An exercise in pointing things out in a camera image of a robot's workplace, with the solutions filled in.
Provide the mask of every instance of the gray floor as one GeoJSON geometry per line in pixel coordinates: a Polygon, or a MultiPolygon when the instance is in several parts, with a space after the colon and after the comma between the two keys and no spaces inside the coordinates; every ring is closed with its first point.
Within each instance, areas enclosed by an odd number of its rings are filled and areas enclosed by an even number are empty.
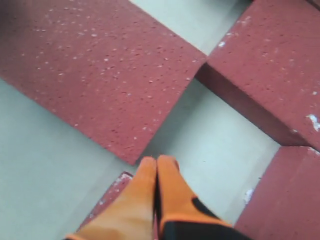
{"type": "MultiPolygon", "coordinates": [[[[248,3],[134,2],[206,54],[248,3]]],[[[200,199],[234,223],[278,148],[194,80],[144,154],[176,156],[200,199]]],[[[135,169],[0,80],[1,239],[61,239],[122,171],[135,169]]]]}

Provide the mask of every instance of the gray concrete floor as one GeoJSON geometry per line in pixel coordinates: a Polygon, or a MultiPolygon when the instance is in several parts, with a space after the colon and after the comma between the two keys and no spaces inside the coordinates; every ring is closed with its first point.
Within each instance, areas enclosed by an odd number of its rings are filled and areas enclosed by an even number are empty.
{"type": "MultiPolygon", "coordinates": [[[[249,4],[134,0],[208,54],[249,4]]],[[[144,154],[170,154],[200,199],[234,223],[279,145],[194,80],[144,154]]],[[[134,173],[112,153],[0,80],[0,238],[61,239],[112,181],[134,173]]]]}

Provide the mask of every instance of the floor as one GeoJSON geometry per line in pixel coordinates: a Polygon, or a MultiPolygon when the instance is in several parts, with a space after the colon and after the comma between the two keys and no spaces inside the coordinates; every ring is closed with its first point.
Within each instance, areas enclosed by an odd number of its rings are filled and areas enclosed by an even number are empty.
{"type": "MultiPolygon", "coordinates": [[[[133,2],[206,54],[247,0],[133,2]]],[[[0,238],[61,239],[113,180],[135,173],[0,80],[0,238]]],[[[181,173],[217,215],[234,223],[279,145],[194,79],[144,155],[177,157],[181,173]]]]}

